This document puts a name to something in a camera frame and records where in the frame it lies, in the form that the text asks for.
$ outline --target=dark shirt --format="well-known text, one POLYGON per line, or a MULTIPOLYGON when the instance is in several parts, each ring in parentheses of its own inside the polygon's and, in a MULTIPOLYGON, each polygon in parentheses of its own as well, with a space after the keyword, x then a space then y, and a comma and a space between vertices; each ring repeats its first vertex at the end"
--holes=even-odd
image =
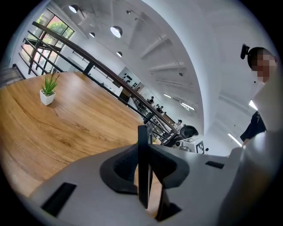
POLYGON ((254 113, 246 131, 240 136, 242 141, 246 139, 251 139, 257 134, 264 132, 266 130, 264 122, 262 121, 260 114, 257 112, 254 113))

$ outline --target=fluorescent light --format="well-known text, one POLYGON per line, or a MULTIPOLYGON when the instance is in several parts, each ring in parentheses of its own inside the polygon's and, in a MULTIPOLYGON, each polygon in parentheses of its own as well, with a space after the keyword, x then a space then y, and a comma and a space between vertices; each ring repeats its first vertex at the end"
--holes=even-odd
POLYGON ((110 28, 111 32, 113 33, 113 35, 115 35, 116 37, 120 38, 122 36, 122 28, 119 26, 112 26, 110 28))
POLYGON ((172 97, 170 97, 170 96, 168 96, 168 95, 166 95, 166 94, 164 94, 164 96, 165 96, 165 97, 169 97, 169 98, 172 98, 172 97))
POLYGON ((188 107, 188 108, 190 108, 192 110, 195 110, 194 108, 190 107, 189 105, 184 104, 183 102, 182 102, 182 105, 185 105, 186 107, 188 107))
POLYGON ((257 110, 257 107, 255 106, 255 104, 253 103, 252 100, 249 102, 249 105, 250 105, 252 108, 254 108, 255 110, 257 110))
POLYGON ((79 10, 79 7, 77 5, 69 5, 69 9, 73 12, 76 13, 79 10))
POLYGON ((230 133, 228 133, 228 136, 231 137, 240 147, 242 146, 241 143, 235 137, 233 137, 230 133))
POLYGON ((121 52, 117 52, 117 55, 118 55, 119 57, 122 57, 122 56, 123 56, 123 54, 122 54, 121 52))
POLYGON ((95 37, 94 32, 90 32, 89 35, 92 36, 93 38, 95 37))

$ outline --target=wood grain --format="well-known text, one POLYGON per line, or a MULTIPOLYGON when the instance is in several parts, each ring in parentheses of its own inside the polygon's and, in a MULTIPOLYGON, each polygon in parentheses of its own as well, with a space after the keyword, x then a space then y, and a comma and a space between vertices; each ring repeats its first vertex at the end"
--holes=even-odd
POLYGON ((26 196, 67 164, 133 144, 140 116, 81 73, 60 73, 53 103, 39 97, 45 75, 0 89, 1 165, 26 196))

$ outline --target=potted plant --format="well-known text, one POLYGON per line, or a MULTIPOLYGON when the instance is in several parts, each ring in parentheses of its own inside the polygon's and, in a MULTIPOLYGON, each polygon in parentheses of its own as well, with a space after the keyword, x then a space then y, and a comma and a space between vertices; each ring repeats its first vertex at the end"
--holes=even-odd
POLYGON ((42 90, 40 90, 40 100, 44 105, 49 105, 52 103, 52 101, 55 98, 56 93, 53 91, 53 89, 57 86, 57 79, 54 79, 54 72, 51 75, 51 78, 48 79, 48 76, 45 76, 45 87, 42 86, 42 90))

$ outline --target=ceiling light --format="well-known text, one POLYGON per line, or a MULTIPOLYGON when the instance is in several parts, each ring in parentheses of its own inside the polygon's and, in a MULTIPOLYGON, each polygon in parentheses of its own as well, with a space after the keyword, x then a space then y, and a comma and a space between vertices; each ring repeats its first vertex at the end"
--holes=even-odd
POLYGON ((122 56, 123 56, 122 52, 117 52, 117 55, 118 55, 119 57, 122 57, 122 56))
POLYGON ((249 102, 249 105, 250 105, 252 108, 254 108, 255 110, 257 110, 257 107, 255 106, 255 104, 253 103, 252 100, 249 102))
POLYGON ((187 106, 188 108, 190 108, 190 109, 192 109, 192 110, 195 110, 194 108, 190 107, 190 106, 187 105, 187 104, 184 104, 183 102, 182 102, 182 104, 185 105, 185 106, 187 106))
POLYGON ((112 26, 110 28, 111 32, 113 33, 113 35, 115 35, 116 37, 120 38, 123 34, 123 30, 121 27, 119 26, 112 26))
POLYGON ((228 133, 228 136, 231 137, 240 147, 242 146, 241 143, 235 137, 233 137, 230 133, 228 133))
POLYGON ((93 38, 96 36, 94 32, 90 32, 89 35, 92 36, 93 38))
POLYGON ((69 5, 69 9, 70 9, 72 12, 76 13, 76 12, 78 12, 79 7, 78 7, 77 5, 69 5))
POLYGON ((164 96, 165 96, 165 97, 169 97, 169 98, 172 98, 172 97, 170 97, 170 96, 168 96, 168 95, 166 95, 166 94, 164 94, 164 96))

